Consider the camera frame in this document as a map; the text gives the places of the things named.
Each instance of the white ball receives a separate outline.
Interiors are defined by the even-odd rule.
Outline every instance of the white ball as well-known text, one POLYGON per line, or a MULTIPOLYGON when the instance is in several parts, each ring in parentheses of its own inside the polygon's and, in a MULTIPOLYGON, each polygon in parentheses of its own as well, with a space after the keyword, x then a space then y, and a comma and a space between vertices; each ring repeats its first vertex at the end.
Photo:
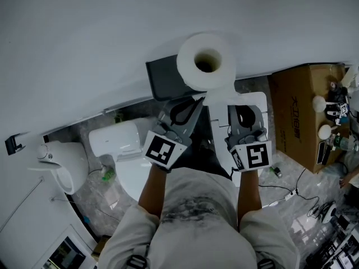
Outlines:
POLYGON ((325 124, 320 127, 318 131, 318 136, 321 140, 326 140, 330 137, 331 133, 332 133, 332 128, 330 127, 330 125, 325 124))
POLYGON ((325 99, 322 96, 315 96, 313 98, 313 109, 316 113, 321 113, 326 108, 325 99))

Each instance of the white wall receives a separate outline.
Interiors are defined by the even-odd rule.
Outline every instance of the white wall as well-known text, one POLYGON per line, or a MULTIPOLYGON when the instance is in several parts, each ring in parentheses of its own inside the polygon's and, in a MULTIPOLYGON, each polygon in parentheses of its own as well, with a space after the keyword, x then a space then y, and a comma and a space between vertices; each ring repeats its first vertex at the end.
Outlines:
POLYGON ((0 137, 151 97, 144 62, 220 31, 238 77, 359 56, 359 0, 0 0, 0 137))
POLYGON ((26 139, 24 142, 27 146, 11 156, 7 155, 4 143, 0 143, 0 226, 37 184, 39 177, 43 176, 44 181, 0 233, 0 259, 8 269, 32 268, 58 237, 71 227, 89 251, 96 245, 68 202, 50 202, 54 196, 66 199, 51 173, 27 170, 28 166, 37 163, 34 149, 43 142, 42 138, 26 139))

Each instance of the toilet paper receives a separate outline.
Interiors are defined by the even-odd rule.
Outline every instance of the toilet paper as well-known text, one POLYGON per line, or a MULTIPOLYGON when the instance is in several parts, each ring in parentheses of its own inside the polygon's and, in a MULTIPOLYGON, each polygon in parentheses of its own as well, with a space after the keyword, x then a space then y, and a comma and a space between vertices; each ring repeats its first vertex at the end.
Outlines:
POLYGON ((237 99, 236 60, 229 45, 214 34, 198 34, 181 46, 177 69, 186 85, 206 91, 204 105, 237 99))

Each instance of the toilet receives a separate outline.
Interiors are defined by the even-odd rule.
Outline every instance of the toilet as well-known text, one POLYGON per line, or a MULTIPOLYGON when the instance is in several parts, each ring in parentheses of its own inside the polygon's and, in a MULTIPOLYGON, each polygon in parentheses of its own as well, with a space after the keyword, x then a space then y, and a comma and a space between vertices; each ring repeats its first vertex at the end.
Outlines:
POLYGON ((147 133, 154 128, 155 122, 155 118, 138 118, 89 133, 94 155, 112 156, 118 182, 136 201, 140 198, 151 168, 151 163, 142 157, 142 150, 147 133))
POLYGON ((50 170, 65 193, 74 194, 86 182, 89 162, 82 144, 59 141, 44 143, 38 147, 37 157, 37 166, 29 169, 50 170))

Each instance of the tiled floor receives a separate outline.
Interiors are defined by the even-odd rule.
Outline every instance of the tiled floor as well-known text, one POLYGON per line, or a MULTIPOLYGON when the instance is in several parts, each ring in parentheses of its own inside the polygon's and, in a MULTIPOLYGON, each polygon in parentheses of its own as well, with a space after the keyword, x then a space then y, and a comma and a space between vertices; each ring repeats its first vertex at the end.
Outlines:
MULTIPOLYGON (((296 181, 303 171, 303 167, 281 152, 275 151, 273 108, 271 106, 267 78, 258 77, 236 81, 235 86, 238 92, 263 91, 267 95, 268 130, 269 138, 273 143, 273 163, 281 169, 283 176, 278 179, 269 170, 264 170, 260 176, 260 184, 279 185, 295 189, 296 181)), ((49 135, 49 139, 60 140, 62 142, 81 141, 88 155, 90 171, 100 169, 101 163, 114 166, 113 159, 110 156, 103 156, 100 159, 94 156, 89 144, 89 132, 96 128, 113 124, 115 116, 118 116, 120 113, 123 120, 149 115, 157 116, 162 106, 162 103, 157 103, 154 100, 128 106, 52 133, 49 135)), ((195 129, 196 131, 200 131, 202 135, 210 137, 210 127, 205 109, 202 111, 195 129)), ((329 175, 313 175, 306 170, 298 182, 298 190, 300 195, 306 198, 318 196, 320 198, 319 205, 335 200, 339 210, 340 205, 344 201, 344 191, 339 189, 338 179, 329 175)), ((263 205, 268 205, 273 201, 282 199, 287 194, 288 191, 285 189, 260 188, 263 205)), ((72 195, 72 198, 77 203, 81 213, 89 219, 90 227, 98 236, 112 235, 126 209, 135 203, 116 181, 102 181, 99 171, 92 172, 84 186, 72 195)), ((315 202, 316 199, 307 201, 295 195, 288 201, 281 201, 273 207, 279 211, 292 239, 298 246, 302 258, 301 267, 304 265, 308 254, 313 252, 333 231, 331 225, 324 225, 317 219, 307 217, 309 209, 315 202)))

